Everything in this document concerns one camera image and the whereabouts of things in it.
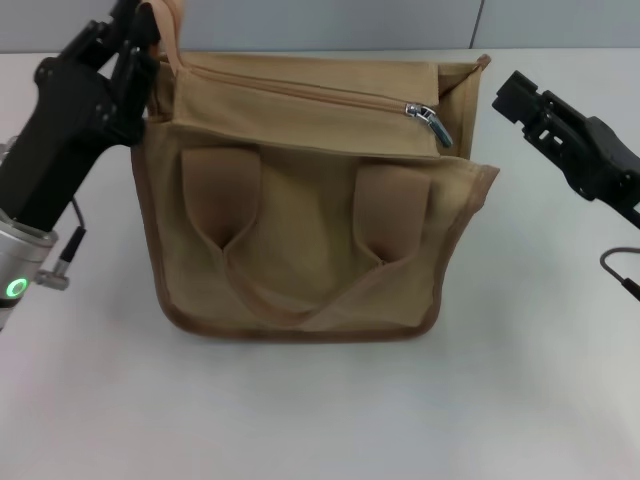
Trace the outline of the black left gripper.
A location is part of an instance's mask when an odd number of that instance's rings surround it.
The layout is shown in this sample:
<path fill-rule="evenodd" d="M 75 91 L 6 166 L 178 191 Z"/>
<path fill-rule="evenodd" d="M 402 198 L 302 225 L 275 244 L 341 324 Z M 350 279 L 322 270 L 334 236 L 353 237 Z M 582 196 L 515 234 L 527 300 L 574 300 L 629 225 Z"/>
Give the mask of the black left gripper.
<path fill-rule="evenodd" d="M 110 17 L 36 70 L 35 110 L 1 164 L 1 210 L 23 225 L 51 231 L 102 153 L 143 136 L 160 34 L 150 4 L 133 16 L 133 0 L 118 0 Z M 93 69 L 119 48 L 111 78 Z"/>

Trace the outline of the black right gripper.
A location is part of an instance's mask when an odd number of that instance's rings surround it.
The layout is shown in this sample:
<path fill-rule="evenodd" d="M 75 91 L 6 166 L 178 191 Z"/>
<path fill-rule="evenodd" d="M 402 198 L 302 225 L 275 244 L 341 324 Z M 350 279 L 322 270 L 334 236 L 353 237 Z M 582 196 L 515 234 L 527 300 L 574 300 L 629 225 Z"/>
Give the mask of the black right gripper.
<path fill-rule="evenodd" d="M 569 186 L 599 200 L 639 227 L 639 156 L 601 119 L 585 117 L 549 90 L 514 71 L 492 107 L 559 168 Z"/>

